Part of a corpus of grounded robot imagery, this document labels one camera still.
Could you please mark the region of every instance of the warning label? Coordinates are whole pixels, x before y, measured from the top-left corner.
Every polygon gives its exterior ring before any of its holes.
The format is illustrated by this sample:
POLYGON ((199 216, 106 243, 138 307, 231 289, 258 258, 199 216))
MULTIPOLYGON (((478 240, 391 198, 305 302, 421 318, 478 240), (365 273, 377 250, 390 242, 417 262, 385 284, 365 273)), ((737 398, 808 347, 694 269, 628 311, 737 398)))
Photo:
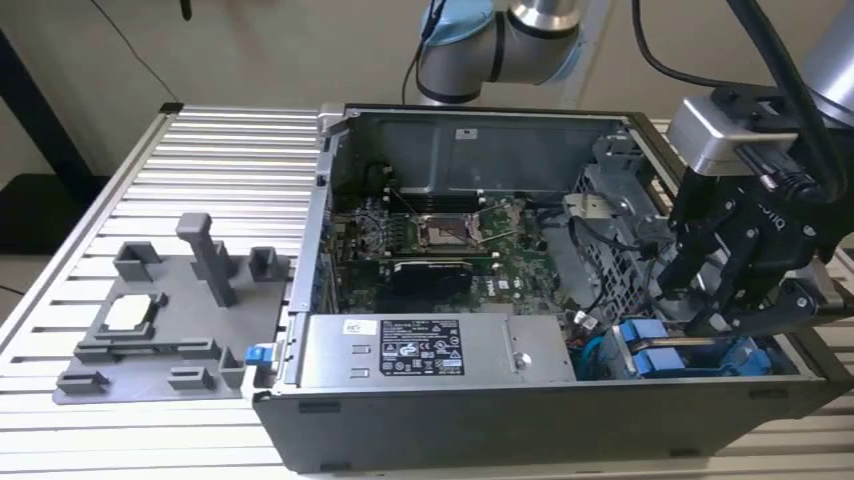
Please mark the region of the warning label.
POLYGON ((458 320, 383 320, 383 375, 463 375, 463 340, 458 320))

